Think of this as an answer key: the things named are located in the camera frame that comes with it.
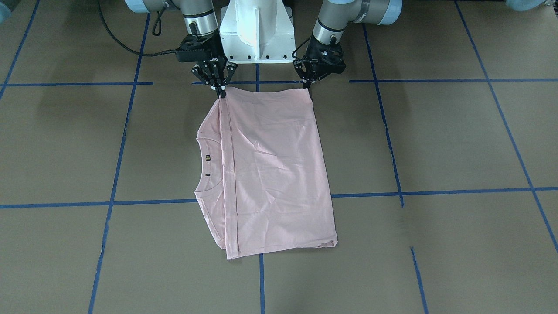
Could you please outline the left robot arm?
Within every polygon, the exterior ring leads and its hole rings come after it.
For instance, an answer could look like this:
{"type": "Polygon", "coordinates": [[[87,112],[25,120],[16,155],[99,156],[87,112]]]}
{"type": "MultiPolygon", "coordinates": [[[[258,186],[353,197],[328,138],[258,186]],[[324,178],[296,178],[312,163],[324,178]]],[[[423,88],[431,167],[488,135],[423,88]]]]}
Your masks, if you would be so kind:
{"type": "Polygon", "coordinates": [[[292,53],[293,67],[303,88],[344,72],[346,63],[340,41],[349,23],[393,24],[402,7],[402,0],[325,0],[312,34],[292,53]]]}

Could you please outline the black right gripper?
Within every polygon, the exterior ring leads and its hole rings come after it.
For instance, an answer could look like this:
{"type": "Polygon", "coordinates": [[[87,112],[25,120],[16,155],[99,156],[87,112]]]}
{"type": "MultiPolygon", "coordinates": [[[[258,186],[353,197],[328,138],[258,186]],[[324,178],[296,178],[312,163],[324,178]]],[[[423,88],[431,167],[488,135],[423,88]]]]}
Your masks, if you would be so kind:
{"type": "Polygon", "coordinates": [[[192,72],[209,85],[220,98],[226,97],[226,86],[231,81],[238,65],[229,62],[219,34],[194,36],[189,34],[175,51],[179,62],[195,62],[192,72]]]}

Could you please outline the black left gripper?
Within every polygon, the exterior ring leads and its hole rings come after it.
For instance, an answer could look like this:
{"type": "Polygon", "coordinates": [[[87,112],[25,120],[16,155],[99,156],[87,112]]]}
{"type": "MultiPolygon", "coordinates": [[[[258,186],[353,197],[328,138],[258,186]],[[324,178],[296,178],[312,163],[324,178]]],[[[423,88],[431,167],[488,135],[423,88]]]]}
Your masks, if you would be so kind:
{"type": "Polygon", "coordinates": [[[293,51],[293,66],[305,89],[312,83],[331,74],[341,74],[346,69],[343,49],[336,37],[332,37],[327,44],[315,37],[307,38],[293,51]],[[305,44],[308,44],[306,52],[299,58],[296,53],[305,44]]]}

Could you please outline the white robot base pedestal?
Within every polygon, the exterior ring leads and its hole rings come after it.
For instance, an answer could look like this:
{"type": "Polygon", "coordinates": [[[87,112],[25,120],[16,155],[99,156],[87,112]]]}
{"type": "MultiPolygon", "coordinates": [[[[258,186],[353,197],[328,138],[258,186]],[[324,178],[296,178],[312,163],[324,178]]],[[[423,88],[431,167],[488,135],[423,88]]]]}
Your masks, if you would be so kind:
{"type": "Polygon", "coordinates": [[[236,64],[293,62],[291,8],[282,0],[231,0],[219,27],[225,57],[236,64]]]}

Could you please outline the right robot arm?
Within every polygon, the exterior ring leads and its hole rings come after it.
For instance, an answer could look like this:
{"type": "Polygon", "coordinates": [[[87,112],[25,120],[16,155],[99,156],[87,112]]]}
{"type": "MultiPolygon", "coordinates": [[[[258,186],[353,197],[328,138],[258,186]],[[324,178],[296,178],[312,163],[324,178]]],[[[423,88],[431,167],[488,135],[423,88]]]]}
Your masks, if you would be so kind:
{"type": "Polygon", "coordinates": [[[127,0],[128,8],[135,13],[177,11],[183,16],[187,36],[178,48],[150,56],[175,55],[178,62],[195,62],[193,75],[225,98],[226,85],[235,73],[236,65],[229,62],[221,41],[217,15],[211,0],[127,0]]]}

